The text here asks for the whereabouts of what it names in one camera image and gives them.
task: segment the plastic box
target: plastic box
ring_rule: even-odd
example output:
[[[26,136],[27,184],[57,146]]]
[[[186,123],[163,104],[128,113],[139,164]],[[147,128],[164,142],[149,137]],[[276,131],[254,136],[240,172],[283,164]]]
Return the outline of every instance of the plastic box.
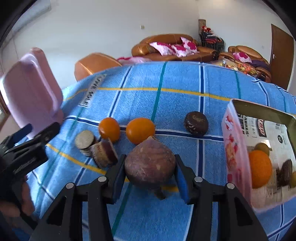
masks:
[[[252,180],[249,156],[244,135],[241,130],[241,124],[238,119],[238,113],[257,119],[284,124],[287,127],[288,137],[292,145],[294,155],[294,147],[296,146],[296,118],[291,114],[284,113],[274,108],[239,99],[232,99],[227,105],[227,109],[221,123],[225,145],[226,162],[236,162],[235,170],[229,170],[228,164],[226,163],[227,181],[235,184],[247,202],[252,206]],[[232,134],[234,142],[229,140],[230,134]],[[289,199],[283,200],[282,202],[276,202],[265,206],[264,208],[255,208],[253,206],[252,208],[256,212],[263,212],[292,199],[294,196],[296,195],[290,196]]]

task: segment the brown leather armchair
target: brown leather armchair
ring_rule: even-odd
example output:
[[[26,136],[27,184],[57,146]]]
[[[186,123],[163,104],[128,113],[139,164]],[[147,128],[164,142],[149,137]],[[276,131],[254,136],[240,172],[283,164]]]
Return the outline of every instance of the brown leather armchair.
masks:
[[[269,64],[265,58],[262,57],[261,54],[259,54],[256,50],[243,46],[243,45],[237,45],[237,46],[229,46],[228,52],[222,52],[219,54],[219,59],[227,58],[231,61],[234,61],[235,63],[242,64],[240,60],[236,60],[232,53],[238,53],[238,52],[244,52],[246,53],[251,60],[260,60],[265,62],[266,64]],[[259,76],[263,76],[263,79],[265,82],[270,83],[271,81],[271,73],[262,67],[256,67],[255,70],[257,71]]]
[[[197,45],[200,53],[195,53],[186,57],[177,57],[175,55],[162,56],[155,48],[150,46],[153,42],[162,42],[167,44],[182,44],[181,37],[193,41]],[[154,35],[143,39],[131,50],[132,56],[141,56],[151,59],[152,61],[200,61],[210,62],[217,59],[217,51],[214,49],[198,46],[198,42],[186,34],[161,34]]]
[[[75,79],[79,81],[96,72],[117,66],[121,66],[121,64],[111,56],[103,53],[91,53],[76,62],[74,68]]]

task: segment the pink cushion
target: pink cushion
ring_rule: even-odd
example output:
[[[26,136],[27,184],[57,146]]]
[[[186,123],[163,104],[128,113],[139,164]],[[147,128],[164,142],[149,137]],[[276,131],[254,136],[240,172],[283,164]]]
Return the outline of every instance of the pink cushion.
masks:
[[[246,62],[251,63],[252,62],[250,57],[246,53],[243,53],[243,52],[233,53],[233,56],[236,60],[240,60],[241,62],[244,62],[244,63],[246,63]]]
[[[186,57],[194,54],[191,50],[186,49],[183,45],[180,44],[173,44],[171,45],[171,47],[175,50],[177,57]]]
[[[175,51],[169,44],[161,42],[150,43],[150,46],[154,47],[162,56],[164,55],[175,55]]]
[[[120,57],[117,59],[119,63],[121,63],[122,66],[129,65],[129,64],[139,64],[144,62],[150,62],[151,59],[143,58],[143,57]]]
[[[189,49],[193,53],[197,53],[196,44],[186,38],[181,37],[183,45],[186,49]]]

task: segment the orange armchair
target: orange armchair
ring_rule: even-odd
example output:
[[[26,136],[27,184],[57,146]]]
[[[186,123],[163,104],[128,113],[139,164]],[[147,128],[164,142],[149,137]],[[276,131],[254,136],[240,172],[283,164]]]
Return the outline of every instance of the orange armchair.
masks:
[[[246,53],[251,60],[260,60],[263,61],[266,64],[269,64],[265,58],[262,57],[261,54],[259,54],[256,50],[243,46],[243,45],[237,45],[237,46],[229,46],[228,52],[222,52],[219,54],[219,59],[227,58],[231,61],[234,61],[235,63],[242,64],[240,60],[236,60],[232,53],[238,53],[238,52],[244,52]],[[263,76],[265,82],[270,83],[271,82],[271,73],[262,67],[256,67],[255,70],[259,74],[259,76]]]
[[[79,81],[96,72],[117,66],[121,66],[121,64],[111,56],[103,53],[91,53],[76,62],[75,79]]]

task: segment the white wall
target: white wall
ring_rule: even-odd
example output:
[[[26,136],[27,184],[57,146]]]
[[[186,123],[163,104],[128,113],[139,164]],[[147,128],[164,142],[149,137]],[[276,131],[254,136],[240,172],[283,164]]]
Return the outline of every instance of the white wall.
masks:
[[[7,70],[31,47],[39,47],[64,88],[75,82],[75,62],[91,52],[115,58],[130,56],[135,44],[153,34],[179,32],[198,38],[199,18],[206,19],[207,25],[224,39],[226,49],[246,45],[267,61],[271,24],[290,34],[262,0],[52,0],[51,11],[10,41],[3,50],[2,63]]]
[[[1,64],[1,58],[0,58],[0,78],[2,75],[3,75],[3,68],[2,68],[2,64]]]
[[[296,41],[294,39],[294,62],[291,72],[291,78],[290,82],[287,88],[287,91],[289,91],[292,95],[296,96]]]
[[[52,10],[24,27],[15,37],[17,55],[43,49],[61,88],[74,83],[74,64],[92,52],[115,58],[131,56],[143,38],[162,33],[198,37],[195,0],[53,0]],[[7,70],[13,50],[3,51]]]

